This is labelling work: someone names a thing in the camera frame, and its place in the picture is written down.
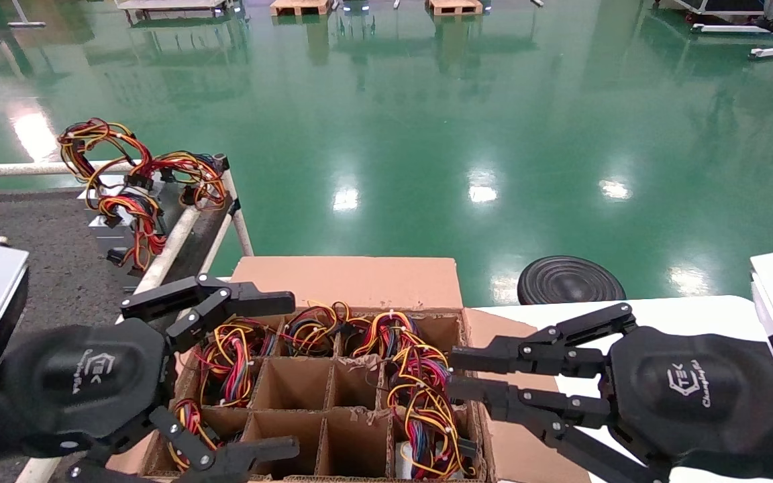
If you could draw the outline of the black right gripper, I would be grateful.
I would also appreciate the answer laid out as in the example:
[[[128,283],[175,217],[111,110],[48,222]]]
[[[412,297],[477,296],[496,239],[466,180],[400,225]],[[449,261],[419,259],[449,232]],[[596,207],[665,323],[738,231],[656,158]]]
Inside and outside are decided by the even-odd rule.
[[[454,346],[457,370],[591,379],[607,357],[607,396],[568,396],[504,381],[452,376],[447,392],[482,403],[492,420],[523,426],[556,453],[607,482],[668,482],[668,464],[700,470],[773,470],[773,355],[767,343],[719,334],[681,336],[639,327],[619,303],[527,337],[497,334],[485,347]],[[609,426],[644,466],[580,429]]]

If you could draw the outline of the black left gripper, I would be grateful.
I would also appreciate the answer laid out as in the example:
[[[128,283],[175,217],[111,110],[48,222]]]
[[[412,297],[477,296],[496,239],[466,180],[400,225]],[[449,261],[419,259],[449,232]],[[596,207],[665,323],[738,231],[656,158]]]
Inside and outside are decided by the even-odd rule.
[[[253,282],[202,273],[133,294],[120,310],[144,322],[183,311],[165,329],[172,350],[183,354],[233,316],[287,315],[296,306],[289,291],[262,292]],[[105,467],[111,454],[104,447],[126,452],[154,426],[190,462],[175,482],[243,482],[258,462],[298,456],[292,436],[210,450],[187,431],[160,407],[168,400],[166,340],[138,320],[39,332],[4,357],[1,381],[25,455],[61,458],[94,447],[68,469],[68,482],[150,482]]]

